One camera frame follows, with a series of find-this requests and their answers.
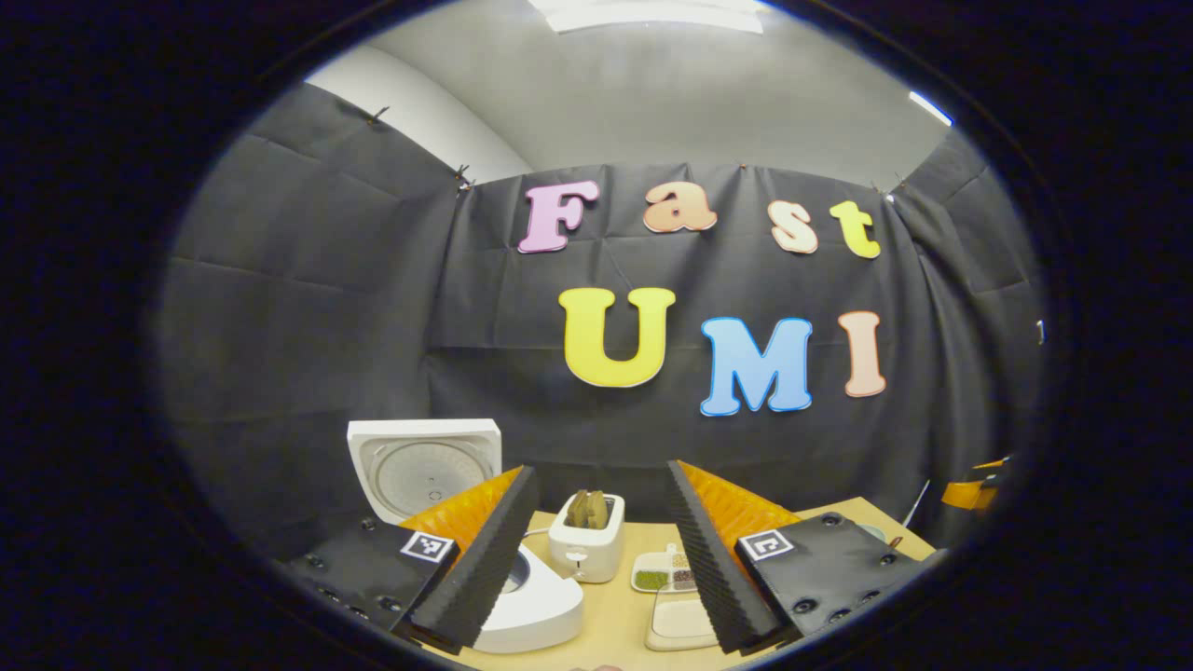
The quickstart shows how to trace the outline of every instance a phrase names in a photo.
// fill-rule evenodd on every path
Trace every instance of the tan table surface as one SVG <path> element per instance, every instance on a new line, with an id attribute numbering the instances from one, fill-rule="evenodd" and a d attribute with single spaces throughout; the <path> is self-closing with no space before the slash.
<path id="1" fill-rule="evenodd" d="M 880 529 L 888 540 L 903 536 L 898 550 L 911 559 L 922 560 L 934 548 L 908 531 L 898 522 L 878 510 L 863 498 L 796 511 L 803 518 L 822 512 L 836 511 L 859 523 Z M 528 529 L 551 525 L 554 512 L 536 512 Z M 753 659 L 769 651 L 742 657 L 740 653 L 724 654 L 717 646 L 674 652 L 656 652 L 645 646 L 647 627 L 655 605 L 655 595 L 637 592 L 630 587 L 630 571 L 633 559 L 645 552 L 662 552 L 667 543 L 682 548 L 679 529 L 674 524 L 625 523 L 625 548 L 617 575 L 608 583 L 580 583 L 585 591 L 583 627 L 580 635 L 570 641 L 544 650 L 515 654 L 490 654 L 464 648 L 459 655 L 449 655 L 432 647 L 431 652 L 443 654 L 481 669 L 482 671 L 569 671 L 571 669 L 595 669 L 602 664 L 619 666 L 624 671 L 653 671 L 656 669 L 676 671 L 712 671 L 725 669 Z M 527 536 L 523 544 L 549 566 L 546 534 Z"/>

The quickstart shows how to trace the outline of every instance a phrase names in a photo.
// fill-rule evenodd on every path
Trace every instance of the white toaster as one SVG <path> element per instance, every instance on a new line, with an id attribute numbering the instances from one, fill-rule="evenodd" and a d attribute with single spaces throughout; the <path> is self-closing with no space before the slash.
<path id="1" fill-rule="evenodd" d="M 605 494 L 608 524 L 604 529 L 577 529 L 563 523 L 568 517 L 568 506 L 575 498 L 575 494 L 568 497 L 546 533 L 551 564 L 570 572 L 581 583 L 607 583 L 613 579 L 622 564 L 625 499 L 617 494 Z"/>

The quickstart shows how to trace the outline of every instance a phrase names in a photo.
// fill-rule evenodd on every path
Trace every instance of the white ceiling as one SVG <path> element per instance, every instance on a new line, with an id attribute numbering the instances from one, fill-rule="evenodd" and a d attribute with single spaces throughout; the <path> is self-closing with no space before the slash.
<path id="1" fill-rule="evenodd" d="M 555 33 L 526 0 L 463 0 L 370 41 L 532 168 L 750 164 L 890 190 L 947 128 L 908 88 L 779 10 L 762 35 L 688 24 Z"/>

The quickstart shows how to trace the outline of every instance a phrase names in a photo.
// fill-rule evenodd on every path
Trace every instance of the yellow letter u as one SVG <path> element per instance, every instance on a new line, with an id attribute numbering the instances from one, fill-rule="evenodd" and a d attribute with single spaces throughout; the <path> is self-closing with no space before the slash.
<path id="1" fill-rule="evenodd" d="M 630 361 L 605 356 L 605 309 L 613 304 L 608 289 L 568 289 L 560 294 L 567 313 L 563 326 L 563 358 L 571 373 L 596 387 L 637 387 L 659 374 L 667 346 L 667 306 L 675 302 L 668 289 L 630 291 L 638 306 L 638 352 Z"/>

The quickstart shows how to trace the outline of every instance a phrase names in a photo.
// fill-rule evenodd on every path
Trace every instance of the black cloth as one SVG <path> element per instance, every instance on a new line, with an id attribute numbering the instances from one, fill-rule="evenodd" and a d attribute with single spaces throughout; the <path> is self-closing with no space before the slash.
<path id="1" fill-rule="evenodd" d="M 932 512 L 935 488 L 1002 456 L 1034 417 L 1038 267 L 1025 222 L 957 134 L 894 203 L 737 165 L 586 166 L 460 193 L 450 167 L 365 116 L 303 85 L 259 119 L 196 196 L 159 303 L 180 447 L 233 528 L 274 556 L 367 513 L 350 419 L 492 417 L 503 467 L 539 469 L 542 509 L 600 488 L 626 498 L 631 521 L 667 519 L 668 458 L 792 510 L 860 495 L 900 519 L 932 479 L 917 517 L 940 542 L 960 522 Z M 526 190 L 585 179 L 600 197 L 568 246 L 519 253 Z M 643 226 L 645 191 L 674 180 L 705 189 L 716 226 Z M 773 199 L 808 209 L 815 253 L 778 247 Z M 828 214 L 842 201 L 872 216 L 876 259 L 846 247 Z M 569 371 L 557 300 L 576 287 L 616 294 L 612 358 L 637 349 L 626 294 L 676 294 L 654 380 L 607 389 Z M 882 319 L 876 396 L 845 394 L 836 319 L 851 310 Z M 712 358 L 700 324 L 715 316 L 741 318 L 759 346 L 780 319 L 809 320 L 811 406 L 701 415 Z"/>

